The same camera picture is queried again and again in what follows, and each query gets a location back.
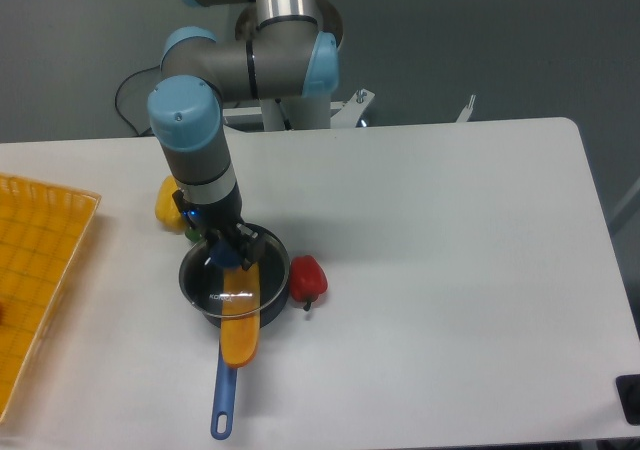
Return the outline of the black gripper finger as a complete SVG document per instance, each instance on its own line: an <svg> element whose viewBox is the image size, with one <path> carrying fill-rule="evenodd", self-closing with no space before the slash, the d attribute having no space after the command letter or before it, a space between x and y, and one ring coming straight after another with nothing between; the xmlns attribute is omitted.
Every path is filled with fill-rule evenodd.
<svg viewBox="0 0 640 450"><path fill-rule="evenodd" d="M221 266L223 263L222 238L218 231L208 231L203 237L205 266Z"/></svg>
<svg viewBox="0 0 640 450"><path fill-rule="evenodd" d="M238 223L236 225L241 268L248 271L264 255L266 247L265 230L257 225Z"/></svg>

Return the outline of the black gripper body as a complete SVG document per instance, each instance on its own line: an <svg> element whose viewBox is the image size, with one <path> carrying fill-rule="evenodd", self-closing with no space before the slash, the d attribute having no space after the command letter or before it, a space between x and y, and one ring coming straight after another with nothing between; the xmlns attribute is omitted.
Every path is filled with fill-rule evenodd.
<svg viewBox="0 0 640 450"><path fill-rule="evenodd" d="M230 245L243 243L238 228L244 224L242 198L237 184L186 185L175 190L172 199L187 225L205 238L217 233Z"/></svg>

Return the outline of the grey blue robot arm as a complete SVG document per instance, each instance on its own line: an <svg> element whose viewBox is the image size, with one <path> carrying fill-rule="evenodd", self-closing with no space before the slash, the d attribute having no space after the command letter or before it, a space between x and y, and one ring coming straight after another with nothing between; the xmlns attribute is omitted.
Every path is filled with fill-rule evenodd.
<svg viewBox="0 0 640 450"><path fill-rule="evenodd" d="M219 42L199 27L174 31L147 102L183 218L206 239L217 265L247 270L262 257L266 237L241 217L223 106L330 95L339 83L338 42L323 31L317 0L183 1L195 7L247 2L257 10L255 33L245 40Z"/></svg>

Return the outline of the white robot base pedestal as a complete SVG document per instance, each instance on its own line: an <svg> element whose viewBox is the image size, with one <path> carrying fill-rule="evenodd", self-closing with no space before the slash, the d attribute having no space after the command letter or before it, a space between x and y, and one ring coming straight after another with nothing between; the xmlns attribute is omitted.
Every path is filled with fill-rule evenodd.
<svg viewBox="0 0 640 450"><path fill-rule="evenodd" d="M344 25L338 10L327 0L317 0L321 15L322 31L336 37L338 49L344 42ZM236 40L248 40L255 36L258 24L255 3L249 4L239 15L235 24ZM314 98L291 97L288 99L260 100L260 113L257 107L225 110L227 124L236 129L257 125L261 118L264 131L306 130L316 128L356 128L368 126L367 118L376 94L358 88L349 100L331 101L329 95ZM470 120L476 94L470 95L462 107L455 123Z"/></svg>

